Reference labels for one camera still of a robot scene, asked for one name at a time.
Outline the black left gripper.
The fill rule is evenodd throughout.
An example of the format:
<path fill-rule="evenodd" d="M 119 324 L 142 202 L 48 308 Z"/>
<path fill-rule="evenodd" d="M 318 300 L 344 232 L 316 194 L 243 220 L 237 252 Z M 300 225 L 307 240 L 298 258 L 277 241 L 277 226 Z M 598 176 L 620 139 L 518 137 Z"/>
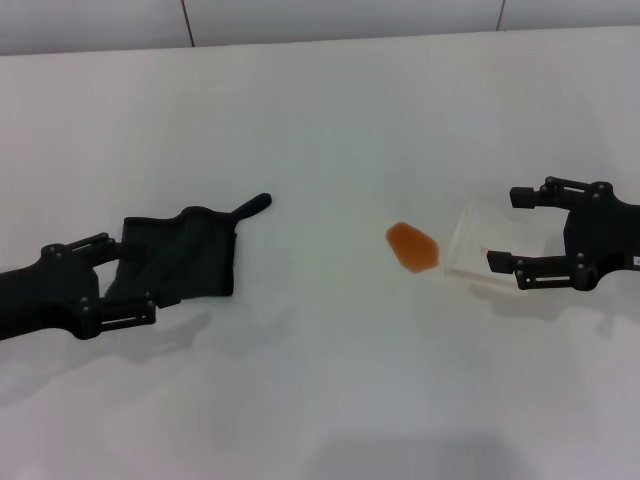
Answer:
<path fill-rule="evenodd" d="M 79 340 L 98 334 L 152 325 L 156 305 L 143 296 L 100 298 L 94 266 L 126 256 L 108 233 L 99 233 L 41 251 L 32 265 L 1 275 L 1 338 L 61 329 Z"/>

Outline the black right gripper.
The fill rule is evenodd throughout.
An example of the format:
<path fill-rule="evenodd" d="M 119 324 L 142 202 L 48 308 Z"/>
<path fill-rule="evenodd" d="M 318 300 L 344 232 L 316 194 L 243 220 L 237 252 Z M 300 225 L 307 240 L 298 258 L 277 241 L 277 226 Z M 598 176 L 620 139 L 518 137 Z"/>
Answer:
<path fill-rule="evenodd" d="M 595 289 L 606 275 L 639 270 L 639 207 L 619 200 L 609 183 L 547 177 L 538 188 L 513 187 L 513 208 L 566 208 L 565 255 L 515 256 L 489 250 L 493 273 L 513 275 L 520 290 Z"/>

